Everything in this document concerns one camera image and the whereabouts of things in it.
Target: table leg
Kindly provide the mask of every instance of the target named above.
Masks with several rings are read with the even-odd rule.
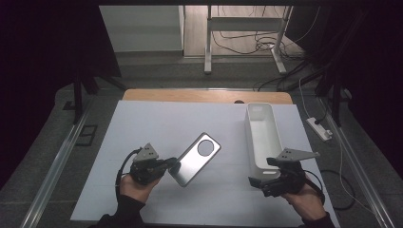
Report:
[[[204,51],[204,73],[211,74],[211,6],[208,6],[207,39]]]
[[[287,73],[284,63],[281,60],[281,56],[279,53],[279,46],[281,45],[281,40],[282,37],[284,36],[285,28],[287,27],[288,19],[290,18],[290,13],[291,13],[291,7],[287,7],[285,15],[283,15],[281,20],[281,25],[278,31],[278,37],[276,43],[270,46],[270,50],[272,51],[273,59],[275,59],[279,74]]]

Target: power strip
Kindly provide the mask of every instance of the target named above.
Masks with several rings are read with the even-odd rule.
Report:
[[[311,117],[309,119],[306,120],[306,122],[308,122],[308,124],[312,127],[312,129],[314,129],[314,131],[318,134],[318,136],[323,140],[323,141],[328,141],[330,139],[332,139],[332,131],[330,130],[325,130],[325,128],[323,128],[323,126],[319,123],[316,124],[315,121],[317,119],[315,119],[315,117]]]

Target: white wall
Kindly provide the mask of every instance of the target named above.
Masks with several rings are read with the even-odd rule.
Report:
[[[183,6],[100,6],[115,52],[183,50]]]

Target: gray floor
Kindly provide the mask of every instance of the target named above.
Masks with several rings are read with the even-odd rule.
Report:
[[[129,87],[137,88],[230,88],[252,90],[257,82],[266,82],[279,75],[270,59],[216,58],[213,73],[203,74],[202,59],[187,59],[177,55],[154,54],[118,54],[123,78],[117,79]],[[297,65],[286,62],[288,69]],[[286,84],[295,83],[301,76],[312,71],[307,67],[299,75],[290,77]],[[85,96],[91,99],[92,106],[85,125],[98,125],[91,146],[74,146],[64,171],[50,196],[47,207],[37,227],[87,227],[87,224],[73,222],[69,217],[84,187],[86,177],[102,144],[108,123],[114,108],[122,98],[123,92],[116,87],[98,80],[102,90],[97,96]],[[310,116],[320,118],[324,110],[313,88],[316,82],[302,87],[304,103]],[[274,91],[276,85],[269,85],[263,90]],[[25,159],[19,165],[10,181],[0,192],[0,227],[18,227],[26,215],[39,187],[44,180],[55,156],[61,147],[68,131],[72,127],[73,111],[63,110],[67,101],[72,100],[72,86],[58,91],[55,96],[56,105]],[[299,90],[290,92],[297,105],[301,119],[305,124],[307,115],[302,105]],[[350,113],[347,103],[341,105],[342,129],[359,157],[377,193],[385,203],[393,218],[395,227],[403,227],[401,205],[403,204],[403,181],[393,171],[382,153],[368,138],[365,132]],[[315,132],[305,125],[311,146],[321,153],[317,159],[320,169],[338,171],[340,167],[340,146],[337,140],[323,142]],[[85,143],[86,137],[80,137],[79,143]],[[341,227],[381,227],[370,208],[355,175],[345,157],[342,173],[356,192],[356,198],[363,205],[356,203],[347,211],[338,211]],[[330,191],[333,205],[344,207],[352,200],[340,186],[336,175],[323,173],[325,184]]]

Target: dark curtain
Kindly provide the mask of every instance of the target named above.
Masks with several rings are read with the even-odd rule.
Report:
[[[94,94],[94,77],[120,76],[120,70],[95,5],[3,2],[0,31],[3,186],[47,120],[58,89],[78,74]]]

